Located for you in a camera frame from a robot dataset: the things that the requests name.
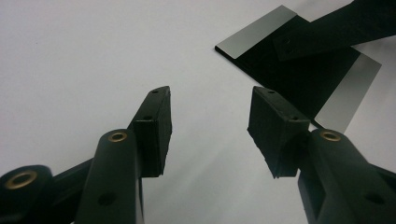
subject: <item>white background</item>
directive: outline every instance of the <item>white background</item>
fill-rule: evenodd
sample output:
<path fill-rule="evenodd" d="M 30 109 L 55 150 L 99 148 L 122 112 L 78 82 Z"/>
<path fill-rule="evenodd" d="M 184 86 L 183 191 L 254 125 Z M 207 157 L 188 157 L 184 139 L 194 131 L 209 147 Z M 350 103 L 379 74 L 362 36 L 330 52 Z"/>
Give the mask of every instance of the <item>white background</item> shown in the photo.
<path fill-rule="evenodd" d="M 168 85 L 174 132 L 164 176 L 143 182 L 146 223 L 306 223 L 297 177 L 274 180 L 246 131 L 258 83 L 214 47 L 280 5 L 312 21 L 349 2 L 1 1 L 0 175 L 91 158 Z M 395 43 L 357 46 L 383 65 L 346 130 L 393 172 Z"/>

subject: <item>screw hole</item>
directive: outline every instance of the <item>screw hole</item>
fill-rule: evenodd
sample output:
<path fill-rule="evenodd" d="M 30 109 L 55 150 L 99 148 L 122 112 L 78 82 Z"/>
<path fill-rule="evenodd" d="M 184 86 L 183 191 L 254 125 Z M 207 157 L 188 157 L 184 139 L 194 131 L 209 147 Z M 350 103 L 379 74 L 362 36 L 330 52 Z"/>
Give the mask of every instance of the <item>screw hole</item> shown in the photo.
<path fill-rule="evenodd" d="M 328 141 L 333 141 L 333 142 L 338 142 L 341 140 L 341 137 L 338 136 L 335 133 L 330 133 L 330 132 L 322 132 L 320 133 L 320 136 L 322 136 L 324 139 Z"/>
<path fill-rule="evenodd" d="M 20 189 L 32 183 L 36 178 L 36 171 L 23 171 L 19 174 L 12 176 L 5 184 L 5 187 L 7 189 Z"/>
<path fill-rule="evenodd" d="M 368 192 L 364 195 L 364 198 L 372 203 L 376 203 L 376 204 L 384 204 L 385 201 L 384 199 L 379 196 L 377 193 L 374 192 Z"/>
<path fill-rule="evenodd" d="M 124 140 L 128 135 L 126 133 L 113 133 L 108 137 L 110 142 L 120 142 Z"/>
<path fill-rule="evenodd" d="M 117 195 L 114 192 L 107 192 L 99 197 L 98 203 L 102 206 L 109 206 L 113 204 L 116 199 Z"/>

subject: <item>brass ring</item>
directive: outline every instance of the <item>brass ring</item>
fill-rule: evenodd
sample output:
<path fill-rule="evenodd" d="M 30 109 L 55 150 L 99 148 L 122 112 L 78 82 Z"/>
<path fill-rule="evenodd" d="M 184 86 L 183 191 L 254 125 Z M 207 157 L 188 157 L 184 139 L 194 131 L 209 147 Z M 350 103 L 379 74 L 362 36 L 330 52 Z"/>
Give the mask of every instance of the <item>brass ring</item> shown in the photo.
<path fill-rule="evenodd" d="M 126 133 L 113 133 L 108 137 L 110 142 L 120 142 L 123 141 L 128 135 Z"/>
<path fill-rule="evenodd" d="M 28 175 L 28 178 L 23 180 L 21 183 L 15 183 L 15 180 L 21 176 Z M 17 175 L 12 176 L 7 183 L 5 184 L 6 189 L 20 189 L 23 188 L 30 183 L 32 183 L 37 178 L 37 172 L 32 170 L 27 170 L 20 172 Z"/>
<path fill-rule="evenodd" d="M 328 141 L 332 141 L 332 142 L 338 142 L 338 141 L 341 140 L 341 137 L 338 136 L 338 134 L 336 134 L 336 133 L 331 133 L 331 132 L 327 132 L 327 131 L 321 132 L 321 133 L 320 133 L 320 136 L 321 136 L 322 138 L 324 138 L 324 139 L 326 139 L 326 140 L 328 140 Z"/>

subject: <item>black plastic part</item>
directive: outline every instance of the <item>black plastic part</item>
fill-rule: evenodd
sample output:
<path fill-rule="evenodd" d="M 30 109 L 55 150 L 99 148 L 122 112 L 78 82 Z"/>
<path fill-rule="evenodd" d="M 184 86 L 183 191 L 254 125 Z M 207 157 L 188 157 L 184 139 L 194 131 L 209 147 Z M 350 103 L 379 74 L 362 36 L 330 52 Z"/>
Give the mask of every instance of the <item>black plastic part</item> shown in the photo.
<path fill-rule="evenodd" d="M 274 39 L 280 61 L 396 35 L 396 1 L 364 0 L 323 16 Z"/>
<path fill-rule="evenodd" d="M 0 178 L 0 223 L 40 223 L 53 195 L 50 169 L 24 166 Z"/>
<path fill-rule="evenodd" d="M 144 223 L 139 158 L 133 131 L 115 130 L 101 137 L 76 224 Z"/>
<path fill-rule="evenodd" d="M 395 192 L 343 134 L 314 130 L 308 151 L 325 191 L 312 209 L 303 198 L 310 223 L 396 223 Z M 317 199 L 311 188 L 308 201 Z"/>
<path fill-rule="evenodd" d="M 247 130 L 274 177 L 296 176 L 296 153 L 306 138 L 309 123 L 277 92 L 253 88 Z"/>
<path fill-rule="evenodd" d="M 142 153 L 142 177 L 162 175 L 172 134 L 170 88 L 150 91 L 128 129 Z"/>
<path fill-rule="evenodd" d="M 84 161 L 53 177 L 51 191 L 55 197 L 43 223 L 70 224 L 75 220 L 91 163 L 92 160 Z"/>
<path fill-rule="evenodd" d="M 353 48 L 346 48 L 280 62 L 273 39 L 308 23 L 295 16 L 237 59 L 219 48 L 216 50 L 265 88 L 279 92 L 309 119 L 314 120 L 360 53 Z"/>
<path fill-rule="evenodd" d="M 372 165 L 372 167 L 396 194 L 396 174 L 375 165 Z M 301 171 L 298 179 L 298 187 L 308 223 L 317 223 L 321 207 L 326 197 L 320 179 L 317 175 L 306 175 L 306 172 Z"/>

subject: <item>black metal bracket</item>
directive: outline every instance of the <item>black metal bracket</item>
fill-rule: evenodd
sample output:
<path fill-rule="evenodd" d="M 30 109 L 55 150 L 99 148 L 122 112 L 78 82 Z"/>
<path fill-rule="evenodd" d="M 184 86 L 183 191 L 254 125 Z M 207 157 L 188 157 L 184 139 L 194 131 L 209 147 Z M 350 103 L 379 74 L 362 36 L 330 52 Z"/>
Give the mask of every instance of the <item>black metal bracket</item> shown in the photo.
<path fill-rule="evenodd" d="M 248 131 L 274 177 L 296 176 L 309 223 L 396 223 L 396 174 L 370 164 L 341 133 L 308 131 L 277 92 L 254 87 Z"/>
<path fill-rule="evenodd" d="M 358 0 L 274 38 L 280 61 L 396 35 L 396 2 Z"/>
<path fill-rule="evenodd" d="M 142 177 L 163 174 L 170 89 L 150 91 L 128 129 L 104 134 L 93 159 L 52 176 L 42 165 L 0 178 L 0 223 L 144 223 Z"/>

